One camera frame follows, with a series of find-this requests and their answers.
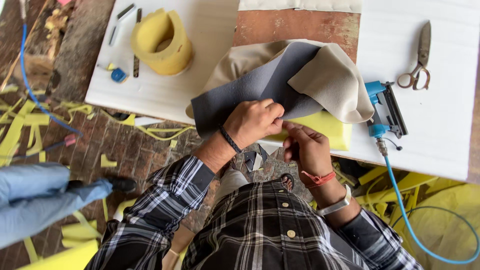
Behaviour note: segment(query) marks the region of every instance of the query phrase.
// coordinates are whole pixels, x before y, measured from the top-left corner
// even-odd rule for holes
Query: blue jeans
[[[112,192],[106,179],[66,191],[69,177],[67,167],[53,162],[0,169],[0,248],[39,233]]]

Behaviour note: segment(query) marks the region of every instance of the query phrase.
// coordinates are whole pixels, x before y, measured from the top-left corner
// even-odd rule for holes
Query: plaid shirt
[[[108,222],[85,269],[161,269],[173,232],[200,207],[213,177],[194,156],[151,174],[153,185],[125,210],[123,221]],[[421,269],[400,243],[371,212],[362,210],[334,231],[281,180],[251,183],[215,206],[182,269]]]

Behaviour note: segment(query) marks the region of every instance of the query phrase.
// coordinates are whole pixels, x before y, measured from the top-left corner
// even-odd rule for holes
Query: scissors
[[[413,86],[413,90],[421,90],[421,89],[427,89],[428,90],[428,83],[430,82],[430,72],[425,68],[427,66],[428,62],[428,55],[430,53],[430,40],[431,40],[431,29],[432,27],[430,26],[430,21],[428,21],[422,28],[421,33],[420,33],[420,41],[419,41],[419,50],[418,50],[418,55],[419,59],[417,61],[417,67],[411,72],[411,73],[404,73],[400,75],[396,81],[398,86],[401,88],[409,88],[410,86]],[[425,85],[421,88],[417,87],[417,82],[420,77],[420,72],[425,72],[427,75],[427,80],[425,81]],[[410,82],[408,85],[403,86],[400,84],[400,78],[408,76],[410,79]]]

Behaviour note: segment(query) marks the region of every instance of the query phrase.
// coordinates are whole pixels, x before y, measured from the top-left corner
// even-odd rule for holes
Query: shirt sleeve
[[[161,269],[173,232],[200,207],[214,176],[195,156],[152,173],[153,185],[125,209],[123,221],[107,223],[104,242],[85,269]]]
[[[350,223],[337,233],[364,259],[370,269],[422,269],[402,248],[402,239],[383,220],[362,209]]]

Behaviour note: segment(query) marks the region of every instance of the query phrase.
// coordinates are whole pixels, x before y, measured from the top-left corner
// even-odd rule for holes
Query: man
[[[285,161],[297,161],[300,180],[311,187],[319,209],[344,200],[346,188],[331,177],[328,139],[283,123],[283,112],[271,99],[242,102],[223,132],[213,134],[193,156],[151,174],[153,186],[125,210],[122,222],[108,223],[104,242],[86,269],[161,269],[179,222],[199,208],[210,181],[235,149],[280,133],[282,124],[289,134]],[[245,184],[239,173],[226,173],[218,193],[227,195],[217,196],[182,268],[421,269],[401,247],[400,237],[355,199],[320,217],[282,181]]]
[[[99,178],[83,186],[69,178],[70,170],[54,162],[0,169],[0,248],[41,232],[113,190],[136,188],[130,179]]]

